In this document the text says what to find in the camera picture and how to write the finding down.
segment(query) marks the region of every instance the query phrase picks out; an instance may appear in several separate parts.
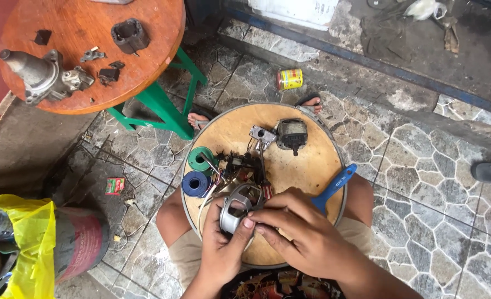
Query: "fingernail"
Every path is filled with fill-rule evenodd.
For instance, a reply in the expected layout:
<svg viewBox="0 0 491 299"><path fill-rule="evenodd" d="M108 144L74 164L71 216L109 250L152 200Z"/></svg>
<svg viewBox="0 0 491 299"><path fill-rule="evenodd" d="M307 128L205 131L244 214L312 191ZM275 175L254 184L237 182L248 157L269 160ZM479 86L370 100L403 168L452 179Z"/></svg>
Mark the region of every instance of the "fingernail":
<svg viewBox="0 0 491 299"><path fill-rule="evenodd" d="M251 221L251 219L249 219L249 218L244 219L244 226L245 227L251 228L251 227L253 227L253 225L255 225L255 223L253 221Z"/></svg>

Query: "blue brush handle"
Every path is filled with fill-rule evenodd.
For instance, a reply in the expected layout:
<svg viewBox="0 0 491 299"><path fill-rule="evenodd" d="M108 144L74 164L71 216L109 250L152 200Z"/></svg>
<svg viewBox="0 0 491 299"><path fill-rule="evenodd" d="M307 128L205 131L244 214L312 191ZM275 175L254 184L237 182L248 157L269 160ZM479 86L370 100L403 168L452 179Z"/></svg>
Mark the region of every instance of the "blue brush handle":
<svg viewBox="0 0 491 299"><path fill-rule="evenodd" d="M323 213L327 214L325 211L325 205L327 204L327 200L334 195L334 193L338 192L341 187L347 184L348 180L352 178L352 175L355 173L356 168L358 166L356 164L351 164L347 166L344 170L338 173L332 181L328 184L327 188L321 194L316 197L312 197L312 203Z"/></svg>

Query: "green stool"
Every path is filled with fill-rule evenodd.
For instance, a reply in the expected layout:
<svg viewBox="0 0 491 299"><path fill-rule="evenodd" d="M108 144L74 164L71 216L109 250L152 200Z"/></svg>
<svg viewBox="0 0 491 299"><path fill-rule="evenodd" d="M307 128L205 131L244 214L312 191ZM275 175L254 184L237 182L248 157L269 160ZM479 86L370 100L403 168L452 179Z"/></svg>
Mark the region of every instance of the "green stool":
<svg viewBox="0 0 491 299"><path fill-rule="evenodd" d="M186 103L184 104L182 113L177 111L177 108L175 108L175 105L170 101L166 92L162 90L161 86L155 81L143 92L136 95L135 98L151 109L151 111L155 112L164 122L126 117L122 112L125 103L107 109L107 111L112 114L119 123L125 126L127 130L134 130L135 127L133 125L147 126L173 131L180 138L186 140L192 140L194 137L194 129L188 123L187 115L190 108L192 108L192 102L196 95L197 82L199 81L202 85L206 85L207 78L199 71L181 47L177 49L176 56L181 60L181 63L172 62L169 66L172 68L185 69L192 75L188 87L188 94L186 95Z"/></svg>

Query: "yellow plastic bag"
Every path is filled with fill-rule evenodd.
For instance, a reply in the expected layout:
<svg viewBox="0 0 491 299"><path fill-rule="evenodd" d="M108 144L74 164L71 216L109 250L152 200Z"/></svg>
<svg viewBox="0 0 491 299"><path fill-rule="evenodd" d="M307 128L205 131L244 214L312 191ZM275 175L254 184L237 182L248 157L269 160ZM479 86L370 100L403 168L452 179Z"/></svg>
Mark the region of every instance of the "yellow plastic bag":
<svg viewBox="0 0 491 299"><path fill-rule="evenodd" d="M0 195L0 209L9 215L20 248L2 299L51 299L55 284L55 204L50 199L24 200Z"/></svg>

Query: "round wooden table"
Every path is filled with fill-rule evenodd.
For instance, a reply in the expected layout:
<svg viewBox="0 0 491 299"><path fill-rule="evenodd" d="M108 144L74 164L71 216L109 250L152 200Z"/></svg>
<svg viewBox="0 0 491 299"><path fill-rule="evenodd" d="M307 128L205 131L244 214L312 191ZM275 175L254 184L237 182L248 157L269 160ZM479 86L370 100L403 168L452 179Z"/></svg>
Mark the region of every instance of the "round wooden table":
<svg viewBox="0 0 491 299"><path fill-rule="evenodd" d="M105 4L90 0L20 0L3 28L0 50L25 51L42 58L56 49L64 59L63 67L72 70L76 65L92 76L109 63L120 60L125 67L118 82L105 87L96 82L84 91L77 91L61 101L43 100L39 109L61 114L97 112L121 104L142 92L168 67L182 40L185 27L182 0L136 0L127 5ZM131 17L138 19L147 32L149 46L137 53L123 53L110 36L114 24ZM36 31L52 31L49 43L39 46L33 42ZM98 46L107 58L80 63L85 51ZM3 80L20 99L25 99L24 82L0 60Z"/></svg>
<svg viewBox="0 0 491 299"><path fill-rule="evenodd" d="M213 119L198 134L192 147L208 147L214 154L230 151L244 154L250 139L249 130L253 125L271 129L278 120L285 118L300 118L308 128L307 145L299 150L297 157L292 151L285 151L271 144L264 152L266 173L273 186L273 193L279 193L289 187L298 187L311 196L319 195L328 183L339 173L344 165L338 154L337 146L329 131L318 124L316 120L293 106L280 103L247 104ZM182 164L182 174L192 171L188 163ZM190 224L194 230L199 206L202 199L190 197L182 192L182 203L187 212ZM336 192L327 202L327 218L333 225L343 213L347 187ZM201 215L201 229L208 207ZM285 260L262 237L255 233L251 246L243 253L242 262L252 268L277 268L284 266Z"/></svg>

